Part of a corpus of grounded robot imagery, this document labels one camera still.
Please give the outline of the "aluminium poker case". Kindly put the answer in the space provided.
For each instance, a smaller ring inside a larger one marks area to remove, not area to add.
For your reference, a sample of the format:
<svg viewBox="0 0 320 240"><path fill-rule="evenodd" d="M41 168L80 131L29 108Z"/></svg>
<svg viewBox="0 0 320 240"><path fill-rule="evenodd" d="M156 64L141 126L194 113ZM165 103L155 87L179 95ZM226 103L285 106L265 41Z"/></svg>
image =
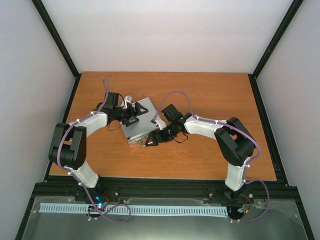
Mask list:
<svg viewBox="0 0 320 240"><path fill-rule="evenodd" d="M137 118L139 118L139 122L131 126L122 125L121 129L129 145L138 143L142 146L142 141L148 137L149 133L157 130L159 127L157 124L151 122L152 118L156 114L156 108L150 98L146 97L138 100L137 102L147 108L148 113L137 116Z"/></svg>

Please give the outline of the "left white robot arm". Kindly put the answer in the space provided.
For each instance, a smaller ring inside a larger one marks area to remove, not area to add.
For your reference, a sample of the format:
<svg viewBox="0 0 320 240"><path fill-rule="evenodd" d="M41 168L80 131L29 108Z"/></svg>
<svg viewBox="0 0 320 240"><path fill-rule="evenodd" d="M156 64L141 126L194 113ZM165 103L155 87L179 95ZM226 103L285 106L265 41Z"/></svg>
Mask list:
<svg viewBox="0 0 320 240"><path fill-rule="evenodd" d="M103 198L104 188L97 184L99 175L86 161L87 137L113 121L129 127L139 121L138 116L148 112L148 109L138 102L133 104L126 102L124 106L101 102L97 108L82 119L71 123L56 124L48 159L66 170L80 186L86 187L86 195L92 201L99 201Z"/></svg>

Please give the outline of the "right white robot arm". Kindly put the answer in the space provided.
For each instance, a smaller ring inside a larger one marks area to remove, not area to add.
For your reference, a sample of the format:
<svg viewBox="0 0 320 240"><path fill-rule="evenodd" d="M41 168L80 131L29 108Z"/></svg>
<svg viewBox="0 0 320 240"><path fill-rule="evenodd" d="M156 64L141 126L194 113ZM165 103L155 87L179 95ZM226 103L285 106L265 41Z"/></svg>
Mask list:
<svg viewBox="0 0 320 240"><path fill-rule="evenodd" d="M150 132L144 143L145 147L158 146L161 143L174 141L178 134L200 135L213 139L227 161L227 175L223 193L226 199L234 202L241 194L245 182L246 171L250 167L257 142L250 135L241 121L232 117L228 120L213 120L193 116L191 113L167 117L168 125L160 126Z"/></svg>

